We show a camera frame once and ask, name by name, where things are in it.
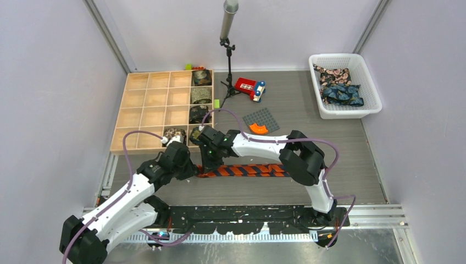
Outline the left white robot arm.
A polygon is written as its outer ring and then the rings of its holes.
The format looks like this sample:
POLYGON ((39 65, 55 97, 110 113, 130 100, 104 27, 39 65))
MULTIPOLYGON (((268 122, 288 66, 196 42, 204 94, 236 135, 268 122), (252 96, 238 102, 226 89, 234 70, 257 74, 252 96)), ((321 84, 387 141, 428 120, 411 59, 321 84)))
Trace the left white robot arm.
POLYGON ((100 206, 82 217, 65 220, 59 250, 62 263, 103 263, 108 254, 136 231, 165 226, 170 207, 156 197, 172 179, 198 174, 189 148, 180 141, 167 142, 165 151, 131 172, 129 181, 100 206))

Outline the orange navy striped tie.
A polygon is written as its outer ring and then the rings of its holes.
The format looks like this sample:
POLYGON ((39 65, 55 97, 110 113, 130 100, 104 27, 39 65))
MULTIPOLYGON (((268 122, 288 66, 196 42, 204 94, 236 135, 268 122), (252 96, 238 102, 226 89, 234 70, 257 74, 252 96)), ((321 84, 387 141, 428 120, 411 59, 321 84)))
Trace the orange navy striped tie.
POLYGON ((243 164, 222 165, 208 173, 197 175, 198 178, 215 177, 280 177, 289 178, 282 164, 243 164))

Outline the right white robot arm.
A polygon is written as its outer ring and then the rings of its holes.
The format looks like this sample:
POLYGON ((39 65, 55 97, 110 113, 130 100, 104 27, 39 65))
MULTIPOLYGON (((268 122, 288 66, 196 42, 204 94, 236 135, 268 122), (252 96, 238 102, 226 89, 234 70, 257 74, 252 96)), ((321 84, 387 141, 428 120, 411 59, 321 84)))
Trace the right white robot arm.
POLYGON ((260 136, 240 130, 222 133, 200 125, 191 133, 190 141, 201 149, 204 172, 216 170, 227 157, 251 156, 280 162, 295 182, 305 186, 314 220, 327 226, 335 219, 337 201, 326 182, 329 167, 324 162, 325 154, 302 132, 293 130, 284 136, 260 136))

